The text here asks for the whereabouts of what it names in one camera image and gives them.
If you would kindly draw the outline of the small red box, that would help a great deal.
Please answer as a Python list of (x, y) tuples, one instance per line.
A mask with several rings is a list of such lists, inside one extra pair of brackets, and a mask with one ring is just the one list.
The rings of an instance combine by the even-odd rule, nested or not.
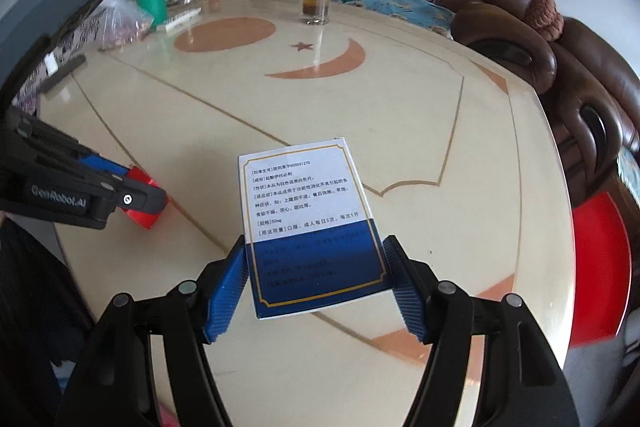
[(134, 193), (134, 201), (122, 210), (145, 230), (151, 230), (168, 204), (166, 192), (141, 168), (132, 166), (126, 176), (134, 180), (141, 193)]

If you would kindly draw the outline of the blue white medicine box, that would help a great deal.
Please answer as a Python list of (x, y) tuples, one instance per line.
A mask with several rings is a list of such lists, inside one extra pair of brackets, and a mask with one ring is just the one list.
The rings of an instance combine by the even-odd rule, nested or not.
[(238, 173), (258, 319), (335, 307), (392, 287), (345, 139), (245, 154)]

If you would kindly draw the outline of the floral patterned bench cover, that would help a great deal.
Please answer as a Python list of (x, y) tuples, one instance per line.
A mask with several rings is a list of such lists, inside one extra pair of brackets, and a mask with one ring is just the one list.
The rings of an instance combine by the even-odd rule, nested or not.
[(12, 105), (29, 115), (36, 115), (39, 109), (39, 91), (43, 83), (88, 44), (96, 40), (99, 33), (103, 9), (98, 9), (86, 18), (78, 28), (66, 35), (29, 75), (23, 86), (14, 96)]

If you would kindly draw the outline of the clear bag of snacks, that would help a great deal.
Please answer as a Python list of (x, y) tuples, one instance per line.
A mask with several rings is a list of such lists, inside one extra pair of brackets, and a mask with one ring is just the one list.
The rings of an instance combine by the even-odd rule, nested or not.
[(136, 0), (94, 0), (82, 31), (88, 42), (108, 51), (140, 41), (151, 31), (153, 22), (154, 17)]

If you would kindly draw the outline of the red plastic stool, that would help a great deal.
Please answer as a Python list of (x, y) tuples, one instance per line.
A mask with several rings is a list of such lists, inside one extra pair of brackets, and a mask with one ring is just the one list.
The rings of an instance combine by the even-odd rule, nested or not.
[(631, 288), (631, 251), (625, 223), (608, 193), (573, 211), (575, 301), (570, 347), (609, 340), (622, 327)]

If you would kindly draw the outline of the white flat pack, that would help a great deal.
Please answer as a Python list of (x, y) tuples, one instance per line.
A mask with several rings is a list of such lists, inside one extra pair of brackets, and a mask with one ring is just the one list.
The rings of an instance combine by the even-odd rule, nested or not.
[(172, 17), (169, 17), (168, 20), (165, 20), (163, 23), (158, 24), (156, 29), (158, 31), (165, 32), (173, 31), (187, 22), (190, 22), (190, 20), (194, 20), (194, 18), (199, 17), (201, 12), (201, 8), (184, 10)]

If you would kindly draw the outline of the blue floral sofa cover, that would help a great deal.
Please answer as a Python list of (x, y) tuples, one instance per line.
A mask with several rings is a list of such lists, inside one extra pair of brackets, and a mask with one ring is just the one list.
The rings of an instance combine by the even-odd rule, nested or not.
[[(300, 3), (300, 17), (302, 17), (302, 0)], [(331, 3), (351, 5), (378, 14), (403, 20), (436, 34), (451, 39), (450, 27), (454, 21), (454, 13), (448, 9), (427, 0), (331, 0), (329, 5), (329, 20)]]

